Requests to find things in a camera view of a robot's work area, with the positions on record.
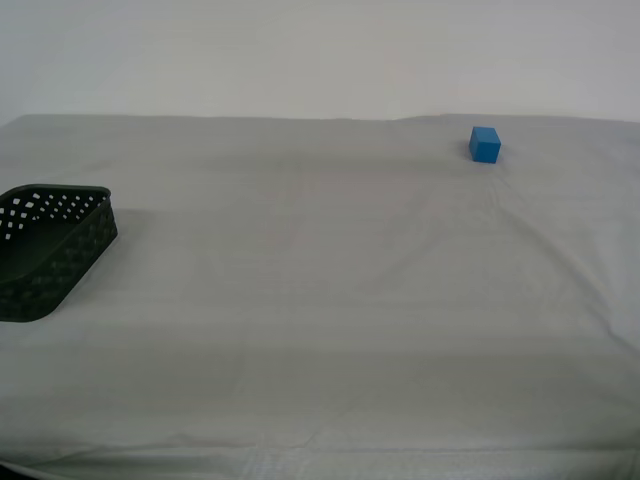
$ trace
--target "basket rim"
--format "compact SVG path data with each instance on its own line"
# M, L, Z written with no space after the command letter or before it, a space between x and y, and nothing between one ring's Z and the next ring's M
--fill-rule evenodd
M98 207L96 207L89 215L87 215L84 220L82 220L82 222L78 223L74 229L72 229L61 241L60 243L56 246L56 248L54 248L53 250L51 250L50 255L53 255L54 252L57 252L66 242L67 240L76 232L76 230L78 228L80 228L82 225L84 225L85 223L87 223L90 219L92 219L93 217L96 216L97 212L102 210L101 207L108 205L110 203L111 200L111 190L109 190L106 187L98 187L98 186L89 186L89 185L64 185L64 184L48 184L48 183L30 183L27 185L20 185L18 187L14 187L11 190L7 190L5 193L3 193L2 195L0 195L0 203L4 200L6 200L6 198L12 196L15 193L18 192L22 192L22 191L29 191L29 190L34 190L34 189L48 189L48 190L75 190L75 191L98 191L98 192L102 192L107 196L107 199L100 204ZM24 278L28 277L29 275L33 274L33 272L39 267L40 265L36 265L33 270L29 271L29 272L25 272L22 275L13 277L13 278L9 278L6 279L4 281L0 282L0 287L4 287L6 285L10 285L18 280L23 280Z

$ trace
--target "wall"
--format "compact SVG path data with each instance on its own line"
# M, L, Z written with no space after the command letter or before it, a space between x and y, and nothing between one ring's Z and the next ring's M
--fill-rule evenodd
M638 0L0 0L24 113L640 120Z

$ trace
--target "cube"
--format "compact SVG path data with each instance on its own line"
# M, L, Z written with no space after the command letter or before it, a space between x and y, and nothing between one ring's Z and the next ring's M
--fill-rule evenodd
M500 145L500 138L495 128L473 127L469 150L474 162L496 163Z

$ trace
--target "basket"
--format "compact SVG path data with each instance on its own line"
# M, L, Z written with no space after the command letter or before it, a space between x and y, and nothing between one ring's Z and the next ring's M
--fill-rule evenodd
M118 235L102 187L26 185L0 196L0 321L51 313Z

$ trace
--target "white tablecloth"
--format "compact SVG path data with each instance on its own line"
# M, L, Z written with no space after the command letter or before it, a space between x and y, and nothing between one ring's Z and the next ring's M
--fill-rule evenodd
M11 468L640 478L639 124L28 116L25 183L110 188L120 236L0 323Z

